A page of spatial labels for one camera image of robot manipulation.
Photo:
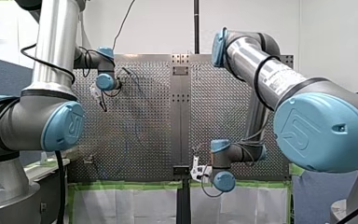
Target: perforated metal panel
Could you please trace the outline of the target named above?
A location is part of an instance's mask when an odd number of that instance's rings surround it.
[[[214,68],[210,56],[191,57],[191,121],[190,155],[200,155],[200,163],[210,163],[209,143],[212,139],[239,141],[252,88],[235,79],[226,69]],[[282,61],[293,66],[293,56],[282,56]],[[287,159],[277,147],[271,118],[265,133],[267,159],[253,167],[243,163],[232,166],[239,179],[284,180],[289,176]]]
[[[86,78],[76,71],[73,89],[86,111],[86,123],[78,157],[69,167],[71,182],[172,179],[170,61],[171,55],[117,56],[116,74],[123,87],[117,97],[104,97],[106,113],[90,95],[96,71]]]
[[[197,153],[200,163],[207,163],[212,139],[241,139],[251,88],[226,69],[213,68],[210,61],[210,55],[118,55],[116,74],[123,88],[119,96],[105,97],[107,113],[90,95],[96,71],[88,77],[76,71],[73,89],[85,108],[86,124],[69,180],[173,180],[172,167],[191,165],[193,148],[205,144]],[[293,57],[282,61],[290,65]],[[127,75],[122,67],[138,77]],[[252,168],[233,166],[237,178],[288,176],[288,162],[275,143],[271,125],[266,145],[265,161]]]

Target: green tape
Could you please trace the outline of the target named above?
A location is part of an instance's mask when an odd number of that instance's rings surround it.
[[[286,223],[291,223],[291,216],[292,216],[292,183],[290,181],[287,181],[287,219]]]
[[[302,176],[304,173],[304,169],[295,165],[294,163],[290,163],[290,175],[298,175]]]
[[[68,209],[66,209],[66,214],[69,217],[69,223],[74,223],[74,203],[75,203],[75,190],[73,188],[69,188],[68,186]]]

